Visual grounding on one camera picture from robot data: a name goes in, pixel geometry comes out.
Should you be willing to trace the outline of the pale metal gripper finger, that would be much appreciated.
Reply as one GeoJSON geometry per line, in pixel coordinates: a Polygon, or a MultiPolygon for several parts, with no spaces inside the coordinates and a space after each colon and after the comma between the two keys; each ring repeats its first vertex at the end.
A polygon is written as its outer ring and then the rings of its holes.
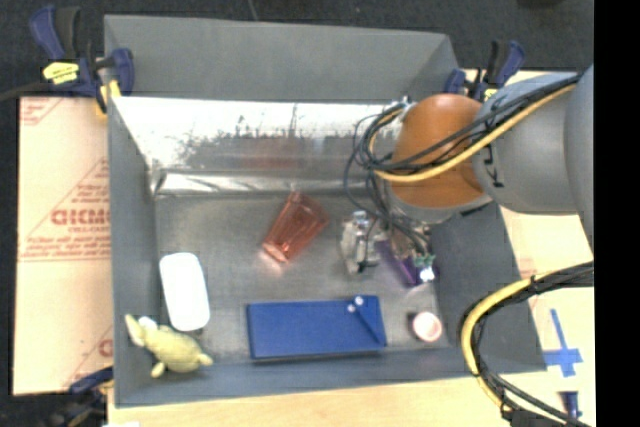
{"type": "Polygon", "coordinates": [[[351,275],[365,273],[381,262],[375,241],[364,236],[344,236],[340,242],[340,254],[346,271],[351,275]]]}
{"type": "Polygon", "coordinates": [[[365,210],[356,210],[352,213],[349,227],[352,238],[369,239],[373,236],[377,218],[365,210]]]}

